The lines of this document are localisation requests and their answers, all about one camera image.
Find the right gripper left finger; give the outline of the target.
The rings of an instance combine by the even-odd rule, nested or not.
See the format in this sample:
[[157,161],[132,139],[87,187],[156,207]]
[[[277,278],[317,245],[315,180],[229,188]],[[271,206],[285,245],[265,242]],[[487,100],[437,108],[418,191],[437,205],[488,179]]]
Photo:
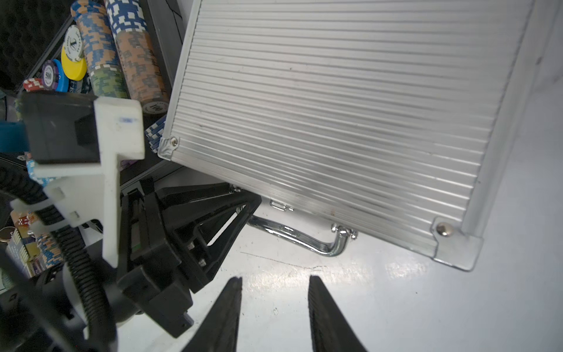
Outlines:
[[241,277],[229,279],[197,332],[184,347],[184,352],[236,351],[242,290]]

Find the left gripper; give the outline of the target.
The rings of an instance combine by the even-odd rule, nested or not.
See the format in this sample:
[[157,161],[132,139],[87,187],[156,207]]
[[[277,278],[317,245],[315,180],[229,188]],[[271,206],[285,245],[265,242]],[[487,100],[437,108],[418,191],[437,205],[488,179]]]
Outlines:
[[[122,193],[117,287],[172,337],[193,326],[192,293],[218,273],[261,197],[227,183]],[[186,231],[188,242],[177,233]]]

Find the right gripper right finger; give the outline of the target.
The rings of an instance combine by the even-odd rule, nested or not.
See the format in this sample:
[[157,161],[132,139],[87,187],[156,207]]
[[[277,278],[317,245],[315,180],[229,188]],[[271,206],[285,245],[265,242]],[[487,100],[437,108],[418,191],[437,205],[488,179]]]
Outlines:
[[367,351],[318,276],[309,277],[308,307],[313,351]]

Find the silver poker case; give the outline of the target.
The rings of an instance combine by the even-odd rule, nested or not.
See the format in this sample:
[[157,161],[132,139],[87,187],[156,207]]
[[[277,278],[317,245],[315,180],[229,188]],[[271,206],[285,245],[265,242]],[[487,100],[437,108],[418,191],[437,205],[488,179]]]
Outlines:
[[195,1],[158,155],[462,271],[560,1]]

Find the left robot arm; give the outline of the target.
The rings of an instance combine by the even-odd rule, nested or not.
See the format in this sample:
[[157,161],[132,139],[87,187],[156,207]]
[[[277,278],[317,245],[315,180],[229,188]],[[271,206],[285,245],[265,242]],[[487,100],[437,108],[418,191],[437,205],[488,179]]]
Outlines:
[[43,188],[11,167],[1,169],[1,192],[40,208],[56,225],[63,263],[26,279],[15,261],[1,267],[15,281],[1,295],[3,351],[115,351],[117,326],[142,313],[173,337],[193,326],[192,296],[218,273],[235,239],[261,203],[259,195],[229,184],[176,186],[122,197],[118,261],[87,246],[79,230]]

